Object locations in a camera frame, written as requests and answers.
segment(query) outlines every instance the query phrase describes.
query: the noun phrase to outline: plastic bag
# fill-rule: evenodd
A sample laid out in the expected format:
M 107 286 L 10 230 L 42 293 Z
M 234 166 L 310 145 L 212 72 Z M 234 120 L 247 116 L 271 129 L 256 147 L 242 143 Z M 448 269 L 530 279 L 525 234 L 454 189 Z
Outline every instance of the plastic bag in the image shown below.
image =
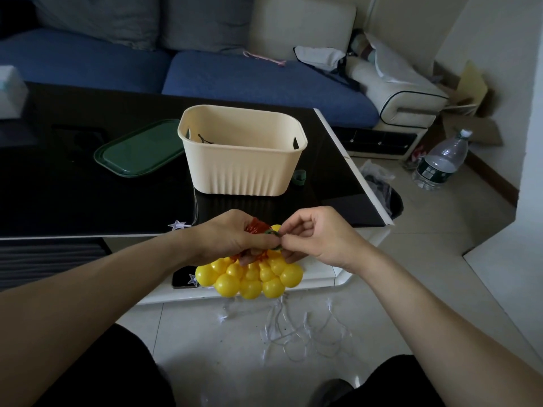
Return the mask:
M 388 215 L 392 216 L 392 211 L 390 209 L 392 187 L 387 183 L 387 180 L 392 180 L 396 178 L 396 176 L 386 168 L 372 163 L 371 160 L 366 160 L 363 166 L 360 167 L 360 173 L 362 173 L 362 176 L 368 182 L 371 190 L 374 192 L 381 205 L 383 205 Z

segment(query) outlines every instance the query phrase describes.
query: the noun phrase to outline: cream plastic basket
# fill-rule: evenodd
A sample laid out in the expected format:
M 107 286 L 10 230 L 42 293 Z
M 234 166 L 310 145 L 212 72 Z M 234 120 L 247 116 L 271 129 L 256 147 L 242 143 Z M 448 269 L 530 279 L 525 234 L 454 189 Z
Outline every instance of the cream plastic basket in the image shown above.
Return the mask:
M 281 195 L 307 147 L 294 117 L 234 107 L 190 107 L 178 135 L 194 188 L 207 194 Z

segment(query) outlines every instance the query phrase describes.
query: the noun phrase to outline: black piping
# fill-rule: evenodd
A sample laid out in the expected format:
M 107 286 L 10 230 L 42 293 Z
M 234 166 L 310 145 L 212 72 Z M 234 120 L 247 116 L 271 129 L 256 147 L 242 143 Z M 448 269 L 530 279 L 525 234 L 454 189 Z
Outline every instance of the black piping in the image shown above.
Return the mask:
M 430 93 L 421 93 L 421 92 L 418 92 L 418 91 L 409 91 L 409 90 L 402 90 L 402 91 L 398 91 L 397 93 L 391 95 L 389 97 L 389 99 L 386 101 L 386 103 L 384 103 L 384 106 L 383 108 L 381 109 L 381 112 L 379 113 L 379 118 L 381 119 L 381 121 L 383 123 L 385 123 L 386 125 L 389 125 L 389 126 L 395 126 L 395 127 L 409 127 L 410 129 L 427 129 L 428 127 L 416 127 L 416 126 L 404 126 L 404 125 L 401 125 L 401 124 L 390 124 L 389 122 L 386 122 L 383 120 L 383 117 L 382 117 L 382 114 L 383 114 L 383 111 L 384 109 L 387 108 L 388 106 L 388 103 L 390 102 L 390 100 L 392 100 L 394 98 L 394 96 L 400 94 L 400 93 L 411 93 L 411 94 L 423 94 L 423 95 L 432 95 L 434 97 L 439 97 L 439 98 L 442 98 L 442 99 L 445 99 L 445 100 L 448 100 L 449 97 L 444 97 L 443 95 L 437 95 L 437 94 L 430 94 Z

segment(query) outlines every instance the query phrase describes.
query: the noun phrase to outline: gray cloth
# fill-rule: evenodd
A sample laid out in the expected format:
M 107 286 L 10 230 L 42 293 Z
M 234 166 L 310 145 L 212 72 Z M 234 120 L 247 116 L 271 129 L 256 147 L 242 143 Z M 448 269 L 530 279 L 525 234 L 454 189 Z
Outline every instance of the gray cloth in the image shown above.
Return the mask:
M 45 27 L 82 33 L 137 50 L 154 50 L 160 0 L 34 0 Z
M 254 0 L 162 0 L 160 44 L 171 50 L 242 53 Z

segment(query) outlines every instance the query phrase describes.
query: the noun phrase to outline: tissue box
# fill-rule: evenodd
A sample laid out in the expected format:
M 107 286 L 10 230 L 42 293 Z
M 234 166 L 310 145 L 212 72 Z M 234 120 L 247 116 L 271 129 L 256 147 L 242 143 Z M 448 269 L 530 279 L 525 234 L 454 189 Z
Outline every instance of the tissue box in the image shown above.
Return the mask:
M 28 88 L 17 68 L 0 66 L 0 120 L 19 118 L 27 95 Z

